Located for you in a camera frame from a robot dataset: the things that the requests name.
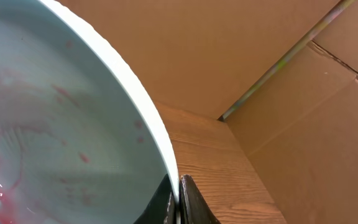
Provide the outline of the light blue plate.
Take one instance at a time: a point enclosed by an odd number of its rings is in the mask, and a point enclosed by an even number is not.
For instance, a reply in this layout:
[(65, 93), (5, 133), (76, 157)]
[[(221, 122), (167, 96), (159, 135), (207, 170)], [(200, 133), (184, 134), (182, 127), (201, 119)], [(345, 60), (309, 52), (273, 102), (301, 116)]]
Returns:
[(167, 130), (140, 80), (57, 1), (0, 1), (0, 223), (134, 223), (165, 175)]

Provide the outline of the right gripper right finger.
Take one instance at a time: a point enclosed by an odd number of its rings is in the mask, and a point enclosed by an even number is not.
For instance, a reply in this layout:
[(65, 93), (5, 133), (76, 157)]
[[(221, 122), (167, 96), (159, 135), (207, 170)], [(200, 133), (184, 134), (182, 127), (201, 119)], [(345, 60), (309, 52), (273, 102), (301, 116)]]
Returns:
[(190, 175), (181, 177), (179, 193), (181, 224), (221, 224)]

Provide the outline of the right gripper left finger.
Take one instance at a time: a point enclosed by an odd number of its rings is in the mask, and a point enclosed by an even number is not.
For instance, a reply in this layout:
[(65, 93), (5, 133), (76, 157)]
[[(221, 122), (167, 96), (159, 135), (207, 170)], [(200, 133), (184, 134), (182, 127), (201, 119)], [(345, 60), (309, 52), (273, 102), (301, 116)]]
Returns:
[(176, 224), (175, 198), (168, 175), (134, 224)]

